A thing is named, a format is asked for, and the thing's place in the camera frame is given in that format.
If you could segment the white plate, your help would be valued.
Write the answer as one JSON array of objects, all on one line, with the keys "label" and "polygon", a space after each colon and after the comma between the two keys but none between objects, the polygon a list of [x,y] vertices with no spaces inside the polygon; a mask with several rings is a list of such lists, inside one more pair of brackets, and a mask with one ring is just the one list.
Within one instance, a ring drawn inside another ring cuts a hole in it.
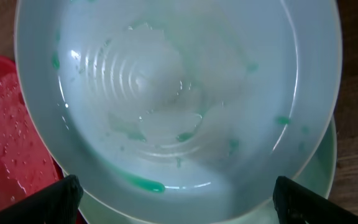
[{"label": "white plate", "polygon": [[[314,156],[303,169],[302,173],[295,179],[295,182],[324,198],[328,198],[333,186],[336,160],[337,133],[335,120],[332,119]],[[87,193],[81,199],[76,223],[144,224],[143,221],[118,214],[99,203]],[[278,224],[278,215],[273,202],[270,200],[260,208],[241,217],[222,222],[222,224],[245,223]]]},{"label": "white plate", "polygon": [[297,177],[329,126],[335,1],[17,3],[15,60],[53,158],[109,209],[219,223]]}]

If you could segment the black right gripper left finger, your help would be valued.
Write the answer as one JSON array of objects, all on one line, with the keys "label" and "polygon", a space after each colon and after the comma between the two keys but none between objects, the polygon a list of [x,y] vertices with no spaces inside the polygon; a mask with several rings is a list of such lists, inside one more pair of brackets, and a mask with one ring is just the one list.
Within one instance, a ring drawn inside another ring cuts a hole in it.
[{"label": "black right gripper left finger", "polygon": [[0,211],[0,224],[75,224],[83,188],[68,175],[43,190]]}]

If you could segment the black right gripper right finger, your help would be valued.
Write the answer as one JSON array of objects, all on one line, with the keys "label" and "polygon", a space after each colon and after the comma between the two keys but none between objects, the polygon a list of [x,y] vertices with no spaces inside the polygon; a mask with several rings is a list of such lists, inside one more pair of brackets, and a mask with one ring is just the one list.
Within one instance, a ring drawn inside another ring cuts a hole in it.
[{"label": "black right gripper right finger", "polygon": [[280,224],[358,224],[358,216],[291,179],[276,179],[273,203]]}]

